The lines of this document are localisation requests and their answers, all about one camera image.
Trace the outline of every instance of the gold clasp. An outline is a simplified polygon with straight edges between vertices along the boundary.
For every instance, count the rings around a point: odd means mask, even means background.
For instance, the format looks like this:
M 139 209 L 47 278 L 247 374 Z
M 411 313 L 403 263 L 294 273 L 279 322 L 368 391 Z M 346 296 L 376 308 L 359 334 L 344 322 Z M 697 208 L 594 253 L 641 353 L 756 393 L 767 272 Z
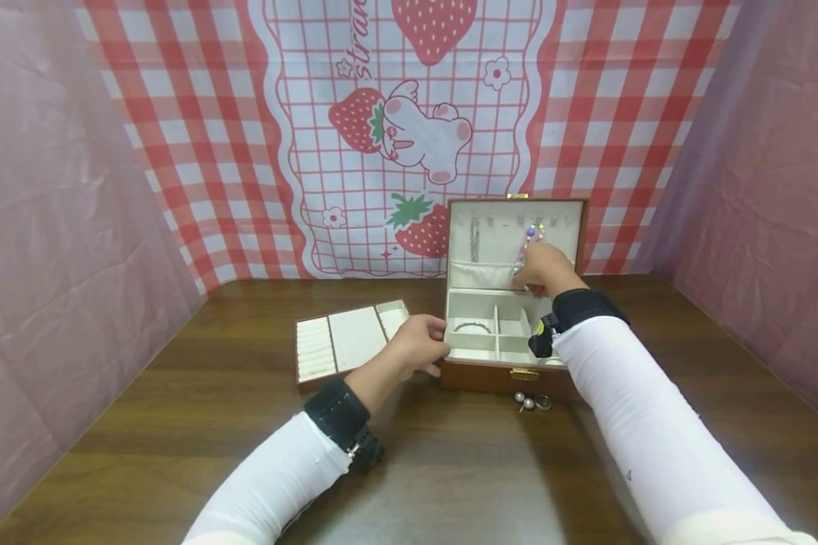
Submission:
M 511 371 L 509 371 L 509 377 L 514 378 L 516 380 L 524 380 L 525 382 L 531 382 L 533 380 L 539 380 L 539 372 L 534 371 L 534 369 L 523 369 L 520 367 L 513 367 Z

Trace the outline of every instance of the red gingham backdrop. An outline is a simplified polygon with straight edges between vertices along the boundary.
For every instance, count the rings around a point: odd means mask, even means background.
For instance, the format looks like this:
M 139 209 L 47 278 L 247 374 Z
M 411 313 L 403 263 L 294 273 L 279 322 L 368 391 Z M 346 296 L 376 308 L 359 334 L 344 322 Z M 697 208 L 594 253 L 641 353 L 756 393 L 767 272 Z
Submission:
M 201 291 L 442 273 L 387 224 L 394 193 L 589 196 L 586 271 L 629 268 L 738 2 L 450 4 L 469 24 L 425 56 L 413 0 L 84 2 L 84 35 Z M 363 151 L 329 121 L 357 88 L 400 131 Z M 415 134 L 458 135 L 418 166 L 388 105 L 409 95 Z

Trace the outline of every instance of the strawberry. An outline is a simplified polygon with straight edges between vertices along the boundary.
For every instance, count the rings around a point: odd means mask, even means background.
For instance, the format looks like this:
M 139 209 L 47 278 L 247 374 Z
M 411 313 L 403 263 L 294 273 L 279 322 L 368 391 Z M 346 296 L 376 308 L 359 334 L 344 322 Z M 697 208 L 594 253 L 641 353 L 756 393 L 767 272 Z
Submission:
M 432 67 L 467 34 L 477 4 L 478 0 L 392 0 L 391 7 L 421 64 Z
M 362 154 L 375 154 L 385 134 L 382 128 L 384 113 L 382 93 L 360 87 L 345 100 L 330 107 L 327 116 L 346 144 Z
M 397 193 L 391 196 L 397 201 L 397 211 L 387 225 L 405 227 L 394 234 L 397 243 L 416 256 L 444 257 L 445 239 L 448 239 L 448 208 L 437 204 L 427 212 L 432 201 L 425 201 L 424 195 L 409 200 Z

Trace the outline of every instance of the jewelry box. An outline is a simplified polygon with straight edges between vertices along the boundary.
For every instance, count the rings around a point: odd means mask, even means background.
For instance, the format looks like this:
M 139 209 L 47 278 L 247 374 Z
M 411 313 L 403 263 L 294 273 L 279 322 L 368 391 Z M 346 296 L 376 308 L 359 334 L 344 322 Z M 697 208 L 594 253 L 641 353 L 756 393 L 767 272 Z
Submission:
M 510 281 L 528 240 L 551 243 L 574 268 L 581 264 L 587 216 L 582 199 L 511 195 L 449 203 L 445 340 L 451 354 L 442 364 L 442 387 L 578 397 L 557 352 L 538 358 L 528 346 L 540 318 L 551 312 L 551 299 L 514 289 Z
M 409 311 L 402 301 L 318 316 L 296 323 L 296 384 L 315 391 L 373 358 L 390 341 Z

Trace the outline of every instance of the hand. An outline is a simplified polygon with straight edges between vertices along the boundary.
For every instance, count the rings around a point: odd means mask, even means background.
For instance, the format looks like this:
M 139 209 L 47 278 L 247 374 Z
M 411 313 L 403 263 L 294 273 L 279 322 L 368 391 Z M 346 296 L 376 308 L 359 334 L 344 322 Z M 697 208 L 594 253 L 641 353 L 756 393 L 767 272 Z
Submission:
M 374 414 L 394 388 L 414 372 L 424 371 L 439 377 L 439 367 L 433 362 L 451 351 L 448 344 L 442 342 L 444 337 L 445 320 L 426 314 L 410 316 L 391 342 L 372 360 L 349 373 L 345 383 L 370 414 Z
M 576 288 L 588 288 L 588 285 L 573 270 L 570 260 L 559 249 L 546 242 L 530 242 L 524 254 L 524 268 L 513 277 L 512 286 L 528 286 L 537 296 L 545 293 L 549 297 Z
M 442 318 L 426 314 L 410 316 L 382 350 L 382 357 L 404 368 L 403 380 L 416 371 L 439 377 L 439 367 L 433 362 L 451 351 L 451 347 L 442 342 L 444 337 L 445 320 Z

